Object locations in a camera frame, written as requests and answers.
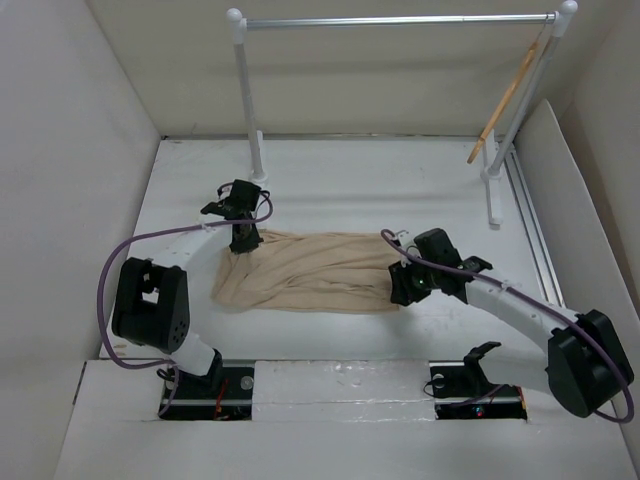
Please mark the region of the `beige trousers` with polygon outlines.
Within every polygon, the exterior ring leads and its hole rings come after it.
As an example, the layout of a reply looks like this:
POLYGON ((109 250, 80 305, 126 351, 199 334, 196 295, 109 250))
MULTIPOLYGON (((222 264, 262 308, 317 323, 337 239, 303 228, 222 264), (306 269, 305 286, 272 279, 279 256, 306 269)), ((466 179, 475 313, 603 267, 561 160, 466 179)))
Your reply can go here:
POLYGON ((260 231, 245 254, 222 254, 212 299, 236 310, 393 312, 388 267, 400 255, 378 234, 260 231))

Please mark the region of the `wooden clothes hanger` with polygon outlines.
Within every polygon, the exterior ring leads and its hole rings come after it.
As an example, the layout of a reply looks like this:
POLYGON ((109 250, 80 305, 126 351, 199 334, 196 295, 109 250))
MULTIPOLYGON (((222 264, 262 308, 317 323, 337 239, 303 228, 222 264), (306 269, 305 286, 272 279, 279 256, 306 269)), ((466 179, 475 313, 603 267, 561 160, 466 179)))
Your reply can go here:
POLYGON ((487 141, 487 138, 490 134, 490 132, 494 129, 496 123, 498 122, 498 120, 502 117, 504 111, 506 110, 506 107, 509 105, 509 103, 511 102, 513 96, 515 95, 515 93, 517 92, 517 90, 519 89, 523 79, 525 78, 526 74, 528 73, 535 57, 536 57, 536 53, 539 47, 539 41, 536 40, 534 41, 529 49, 526 52, 526 55, 524 56, 517 72, 516 75, 514 76, 514 78, 512 79, 511 83, 509 84, 508 88, 505 90, 501 100, 499 101, 498 105, 496 106, 495 110, 493 111, 493 113, 491 114, 487 124, 485 125, 484 129, 482 130, 482 132, 480 133, 478 139, 476 140, 476 143, 473 147, 473 149, 471 150, 471 153, 469 154, 466 163, 467 164, 472 164, 475 161, 475 158, 477 157, 477 155, 479 154, 481 148, 484 146, 484 144, 487 141))

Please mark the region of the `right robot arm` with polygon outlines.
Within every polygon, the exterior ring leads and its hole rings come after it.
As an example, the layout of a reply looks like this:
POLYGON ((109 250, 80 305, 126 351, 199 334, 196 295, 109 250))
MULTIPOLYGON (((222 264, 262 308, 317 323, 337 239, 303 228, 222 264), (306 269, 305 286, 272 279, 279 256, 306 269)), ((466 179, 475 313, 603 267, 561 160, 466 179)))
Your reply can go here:
POLYGON ((461 407, 522 386, 551 395, 579 418, 596 415, 617 424, 634 419, 634 372, 604 313, 579 313, 533 298, 490 262, 462 258, 441 228, 408 245, 388 229, 380 235, 401 256, 389 267, 393 304, 407 307, 439 291, 504 322, 541 351, 538 358, 507 354, 498 341, 472 348, 463 359, 462 381, 470 392, 461 407))

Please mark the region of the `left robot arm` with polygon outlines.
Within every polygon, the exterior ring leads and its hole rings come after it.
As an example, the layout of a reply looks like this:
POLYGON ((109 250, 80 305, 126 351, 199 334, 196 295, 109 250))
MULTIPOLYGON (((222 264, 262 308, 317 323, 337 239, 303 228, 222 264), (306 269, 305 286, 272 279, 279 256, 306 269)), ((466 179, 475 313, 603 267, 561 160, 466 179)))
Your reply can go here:
POLYGON ((218 189, 218 199, 201 210, 193 226, 134 236, 118 246, 101 273, 99 288, 115 258, 131 244, 174 235, 176 241, 153 258, 130 257, 121 266, 111 314, 113 335, 160 353, 169 380, 188 384, 201 396, 222 387, 222 356, 203 342, 191 326, 189 281, 223 253, 256 250, 258 224, 273 214, 270 193, 234 180, 218 189))

